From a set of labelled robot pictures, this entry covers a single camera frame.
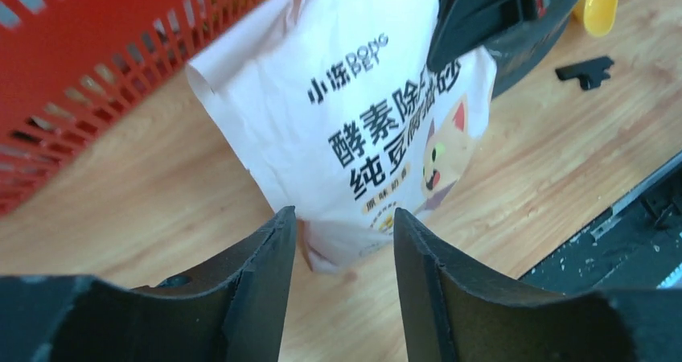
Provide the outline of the cat litter bag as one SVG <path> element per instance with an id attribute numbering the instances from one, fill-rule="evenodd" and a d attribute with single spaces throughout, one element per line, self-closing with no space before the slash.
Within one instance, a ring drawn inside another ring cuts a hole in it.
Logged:
<path id="1" fill-rule="evenodd" d="M 495 61 L 427 55 L 438 0 L 266 0 L 194 57 L 194 94 L 274 210 L 304 224 L 310 268 L 336 273 L 428 216 L 489 120 Z"/>

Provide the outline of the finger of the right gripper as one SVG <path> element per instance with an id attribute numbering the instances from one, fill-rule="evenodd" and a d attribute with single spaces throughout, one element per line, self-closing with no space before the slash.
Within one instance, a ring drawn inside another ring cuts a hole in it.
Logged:
<path id="1" fill-rule="evenodd" d="M 439 0 L 427 67 L 442 70 L 450 61 L 521 23 L 521 0 Z"/>

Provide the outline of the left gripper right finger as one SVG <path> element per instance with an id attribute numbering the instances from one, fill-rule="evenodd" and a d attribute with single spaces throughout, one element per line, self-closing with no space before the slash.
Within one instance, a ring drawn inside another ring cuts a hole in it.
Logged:
<path id="1" fill-rule="evenodd" d="M 394 258 L 411 361 L 678 361 L 678 289 L 560 294 L 510 278 L 398 208 Z"/>

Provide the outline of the yellow plastic scoop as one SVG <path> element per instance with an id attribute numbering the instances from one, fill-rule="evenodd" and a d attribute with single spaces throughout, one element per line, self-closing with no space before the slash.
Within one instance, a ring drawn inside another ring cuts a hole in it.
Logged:
<path id="1" fill-rule="evenodd" d="M 618 0 L 578 0 L 572 16 L 588 35 L 598 38 L 613 28 L 617 9 Z"/>

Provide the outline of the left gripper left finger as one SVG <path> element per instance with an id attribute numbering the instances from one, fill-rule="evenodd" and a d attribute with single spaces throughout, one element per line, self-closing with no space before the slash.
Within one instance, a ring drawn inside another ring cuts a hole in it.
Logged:
<path id="1" fill-rule="evenodd" d="M 275 361 L 297 244 L 293 207 L 155 287 L 92 275 L 1 278 L 4 361 Z"/>

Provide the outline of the black bag clip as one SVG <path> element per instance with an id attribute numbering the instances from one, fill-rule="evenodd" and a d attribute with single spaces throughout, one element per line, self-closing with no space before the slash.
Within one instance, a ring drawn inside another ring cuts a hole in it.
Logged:
<path id="1" fill-rule="evenodd" d="M 557 79 L 561 81 L 577 79 L 583 91 L 600 88 L 604 80 L 611 78 L 610 68 L 614 61 L 609 56 L 600 56 L 591 60 L 566 65 L 555 69 Z"/>

